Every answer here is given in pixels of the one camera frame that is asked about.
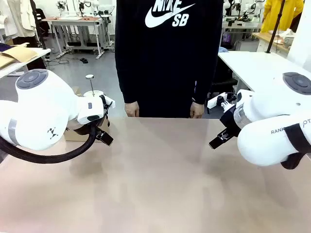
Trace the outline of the person's right hand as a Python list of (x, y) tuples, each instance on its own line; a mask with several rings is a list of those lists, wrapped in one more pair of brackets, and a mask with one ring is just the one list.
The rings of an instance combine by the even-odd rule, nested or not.
[(128, 117), (139, 117), (139, 105), (137, 101), (125, 103), (124, 109)]

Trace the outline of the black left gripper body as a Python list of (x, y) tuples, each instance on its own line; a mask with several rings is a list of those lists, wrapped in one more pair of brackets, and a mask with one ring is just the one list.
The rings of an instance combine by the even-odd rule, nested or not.
[(105, 116), (103, 118), (100, 118), (98, 120), (92, 121), (86, 125), (83, 125), (79, 127), (78, 129), (73, 130), (79, 135), (87, 135), (91, 132), (91, 126), (97, 126), (97, 127), (106, 127), (108, 128), (110, 126), (110, 121), (108, 119), (108, 116)]

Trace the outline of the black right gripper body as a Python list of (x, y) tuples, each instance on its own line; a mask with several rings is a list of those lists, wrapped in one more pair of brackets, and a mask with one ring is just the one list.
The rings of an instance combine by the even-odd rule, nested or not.
[(220, 118), (220, 121), (225, 126), (225, 129), (221, 132), (222, 136), (225, 138), (238, 137), (241, 128), (237, 125), (234, 120), (234, 112), (236, 110), (235, 106), (232, 106), (230, 109), (224, 112), (223, 116)]

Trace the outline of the person's left hand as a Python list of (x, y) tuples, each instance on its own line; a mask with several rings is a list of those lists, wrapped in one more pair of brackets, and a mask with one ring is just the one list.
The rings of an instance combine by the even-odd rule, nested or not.
[(202, 118), (205, 111), (205, 106), (203, 104), (197, 104), (193, 102), (190, 107), (190, 117), (191, 118)]

